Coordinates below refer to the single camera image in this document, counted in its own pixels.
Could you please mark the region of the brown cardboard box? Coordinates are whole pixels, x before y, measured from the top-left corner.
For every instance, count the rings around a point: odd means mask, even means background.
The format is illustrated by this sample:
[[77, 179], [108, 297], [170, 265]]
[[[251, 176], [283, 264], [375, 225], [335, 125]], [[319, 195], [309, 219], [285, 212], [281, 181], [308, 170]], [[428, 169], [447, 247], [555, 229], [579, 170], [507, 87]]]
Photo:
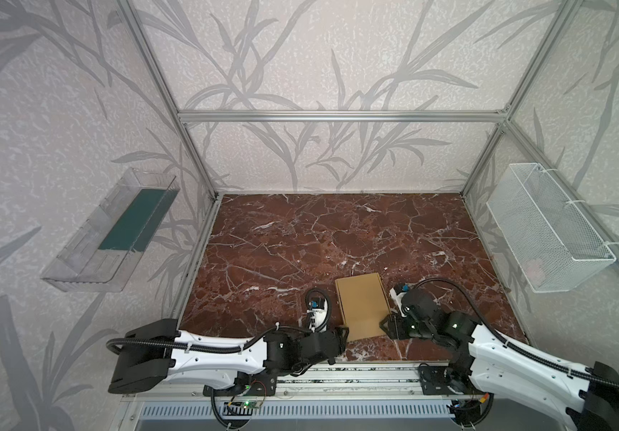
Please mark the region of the brown cardboard box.
[[349, 342], [385, 335], [380, 324], [390, 307], [378, 273], [338, 278], [336, 292]]

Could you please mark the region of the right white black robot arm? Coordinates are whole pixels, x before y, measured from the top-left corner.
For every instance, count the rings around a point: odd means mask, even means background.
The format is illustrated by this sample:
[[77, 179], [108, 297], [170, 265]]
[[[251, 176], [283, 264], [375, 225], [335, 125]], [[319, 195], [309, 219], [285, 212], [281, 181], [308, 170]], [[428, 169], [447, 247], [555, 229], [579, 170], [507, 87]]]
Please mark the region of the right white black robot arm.
[[584, 366], [511, 339], [478, 314], [444, 311], [427, 292], [407, 285], [390, 290], [397, 311], [381, 321], [396, 340], [420, 339], [449, 350], [446, 366], [417, 369], [424, 394], [456, 394], [454, 422], [472, 429], [495, 398], [542, 413], [568, 430], [619, 430], [619, 375], [600, 362]]

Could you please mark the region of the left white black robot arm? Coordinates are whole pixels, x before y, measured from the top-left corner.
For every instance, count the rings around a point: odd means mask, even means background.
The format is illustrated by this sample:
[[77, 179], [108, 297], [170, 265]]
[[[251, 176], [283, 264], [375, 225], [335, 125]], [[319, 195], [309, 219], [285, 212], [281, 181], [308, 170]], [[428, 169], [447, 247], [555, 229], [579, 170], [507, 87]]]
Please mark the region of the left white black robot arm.
[[166, 382], [201, 385], [206, 396], [273, 396], [280, 378], [335, 364], [348, 335], [345, 326], [276, 324], [249, 339], [215, 338], [184, 332], [176, 320], [162, 319], [108, 341], [108, 350], [117, 355], [108, 391], [146, 393]]

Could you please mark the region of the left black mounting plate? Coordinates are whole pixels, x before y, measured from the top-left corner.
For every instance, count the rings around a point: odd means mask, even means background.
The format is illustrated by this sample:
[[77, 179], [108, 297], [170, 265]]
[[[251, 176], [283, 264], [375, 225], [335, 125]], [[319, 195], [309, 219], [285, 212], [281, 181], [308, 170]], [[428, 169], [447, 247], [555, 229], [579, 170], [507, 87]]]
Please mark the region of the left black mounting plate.
[[203, 395], [207, 397], [275, 395], [278, 380], [278, 376], [276, 374], [262, 372], [256, 375], [248, 375], [242, 372], [236, 372], [233, 377], [233, 383], [223, 389], [214, 389], [211, 386], [205, 385]]

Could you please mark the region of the black mounting plate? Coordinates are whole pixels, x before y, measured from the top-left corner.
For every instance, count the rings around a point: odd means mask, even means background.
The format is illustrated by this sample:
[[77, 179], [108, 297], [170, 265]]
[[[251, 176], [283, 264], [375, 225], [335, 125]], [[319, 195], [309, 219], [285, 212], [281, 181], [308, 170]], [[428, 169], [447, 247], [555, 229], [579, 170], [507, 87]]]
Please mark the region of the black mounting plate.
[[248, 375], [242, 372], [236, 372], [233, 377], [233, 383], [223, 389], [214, 389], [211, 386], [205, 385], [203, 395], [207, 397], [275, 395], [278, 380], [278, 376], [276, 374], [262, 372], [256, 375]]
[[473, 395], [476, 388], [469, 376], [451, 366], [420, 364], [417, 368], [423, 395]]

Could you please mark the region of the green circuit board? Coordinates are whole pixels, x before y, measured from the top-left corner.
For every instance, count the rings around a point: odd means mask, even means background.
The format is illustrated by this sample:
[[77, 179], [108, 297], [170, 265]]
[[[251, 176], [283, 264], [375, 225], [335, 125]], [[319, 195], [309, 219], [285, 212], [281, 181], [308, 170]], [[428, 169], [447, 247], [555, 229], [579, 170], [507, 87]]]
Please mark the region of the green circuit board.
[[264, 399], [231, 399], [226, 404], [226, 409], [234, 415], [242, 415], [243, 411], [253, 411], [254, 409], [261, 409], [264, 405], [264, 402]]

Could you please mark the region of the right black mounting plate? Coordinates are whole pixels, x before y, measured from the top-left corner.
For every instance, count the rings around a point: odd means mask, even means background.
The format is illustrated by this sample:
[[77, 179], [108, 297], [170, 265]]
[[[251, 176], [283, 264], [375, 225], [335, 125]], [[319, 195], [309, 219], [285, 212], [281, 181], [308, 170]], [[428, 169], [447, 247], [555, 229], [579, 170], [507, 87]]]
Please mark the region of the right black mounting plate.
[[451, 366], [420, 364], [417, 368], [423, 395], [473, 395], [476, 388], [469, 376]]

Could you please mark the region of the pink item in basket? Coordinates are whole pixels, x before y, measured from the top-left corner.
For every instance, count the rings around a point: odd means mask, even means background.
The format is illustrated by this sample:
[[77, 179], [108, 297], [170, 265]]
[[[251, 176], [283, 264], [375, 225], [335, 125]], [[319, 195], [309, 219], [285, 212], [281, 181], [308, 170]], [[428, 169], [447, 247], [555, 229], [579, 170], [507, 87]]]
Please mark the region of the pink item in basket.
[[543, 283], [546, 279], [544, 263], [540, 259], [528, 260], [521, 265], [524, 274], [531, 283]]

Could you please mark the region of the green mat in bin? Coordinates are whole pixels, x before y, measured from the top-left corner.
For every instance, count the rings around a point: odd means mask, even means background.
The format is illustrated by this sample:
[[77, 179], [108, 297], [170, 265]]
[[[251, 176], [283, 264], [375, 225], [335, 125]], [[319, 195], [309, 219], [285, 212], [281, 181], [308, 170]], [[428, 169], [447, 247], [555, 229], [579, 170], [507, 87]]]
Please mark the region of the green mat in bin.
[[99, 249], [145, 252], [177, 195], [177, 190], [140, 190], [103, 239]]

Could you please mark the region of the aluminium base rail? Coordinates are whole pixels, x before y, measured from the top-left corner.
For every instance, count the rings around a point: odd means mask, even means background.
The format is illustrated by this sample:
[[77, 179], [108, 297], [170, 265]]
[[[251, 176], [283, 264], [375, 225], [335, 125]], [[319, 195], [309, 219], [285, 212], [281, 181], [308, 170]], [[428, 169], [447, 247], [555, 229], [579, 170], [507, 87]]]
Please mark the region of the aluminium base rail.
[[334, 366], [313, 366], [300, 377], [278, 377], [275, 395], [238, 395], [245, 398], [277, 400], [419, 400], [478, 399], [473, 395], [423, 395], [418, 362], [338, 362]]

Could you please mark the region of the clear plastic wall bin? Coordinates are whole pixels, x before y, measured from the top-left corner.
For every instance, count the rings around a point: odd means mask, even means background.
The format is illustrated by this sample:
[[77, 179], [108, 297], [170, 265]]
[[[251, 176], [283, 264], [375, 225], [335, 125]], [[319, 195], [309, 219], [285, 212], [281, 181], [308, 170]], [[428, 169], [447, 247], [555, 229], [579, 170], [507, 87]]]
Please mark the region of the clear plastic wall bin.
[[119, 293], [180, 192], [170, 173], [127, 169], [41, 274], [67, 293]]

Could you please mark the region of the aluminium frame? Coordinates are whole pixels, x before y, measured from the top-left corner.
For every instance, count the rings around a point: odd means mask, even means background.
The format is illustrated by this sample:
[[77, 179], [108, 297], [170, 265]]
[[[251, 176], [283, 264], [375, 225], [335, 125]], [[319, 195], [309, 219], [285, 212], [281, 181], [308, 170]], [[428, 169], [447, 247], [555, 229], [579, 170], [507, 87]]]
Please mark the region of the aluminium frame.
[[566, 196], [564, 205], [574, 208], [584, 217], [586, 224], [602, 241], [603, 247], [610, 250], [614, 258], [612, 266], [619, 274], [619, 242], [616, 239], [616, 235], [599, 219], [596, 208], [580, 199], [577, 190], [560, 174], [557, 166], [549, 161], [546, 155], [533, 144], [527, 133], [521, 129], [515, 120], [522, 102], [529, 94], [532, 84], [541, 75], [542, 70], [548, 64], [548, 59], [562, 39], [564, 39], [567, 30], [573, 24], [575, 16], [577, 16], [582, 7], [605, 10], [609, 7], [609, 2], [561, 2], [557, 7], [552, 23], [548, 27], [548, 32], [543, 37], [537, 52], [521, 77], [521, 82], [514, 91], [510, 102], [504, 109], [496, 111], [431, 111], [421, 109], [410, 111], [312, 111], [297, 109], [182, 111], [176, 106], [171, 90], [166, 84], [162, 68], [158, 64], [153, 47], [144, 30], [145, 21], [129, 1], [119, 2], [118, 13], [122, 20], [125, 21], [128, 30], [130, 30], [138, 51], [160, 92], [160, 96], [167, 105], [169, 116], [174, 121], [180, 136], [185, 139], [186, 146], [191, 151], [192, 156], [194, 156], [200, 172], [206, 171], [204, 159], [196, 151], [191, 136], [187, 132], [187, 124], [189, 123], [492, 123], [494, 124], [494, 132], [488, 138], [484, 151], [476, 160], [461, 193], [463, 195], [469, 194], [475, 181], [480, 178], [484, 166], [491, 160], [493, 152], [498, 147], [502, 137], [508, 136], [514, 142], [517, 149], [526, 157], [525, 167], [528, 170], [543, 172], [544, 176], [554, 183], [555, 188]]

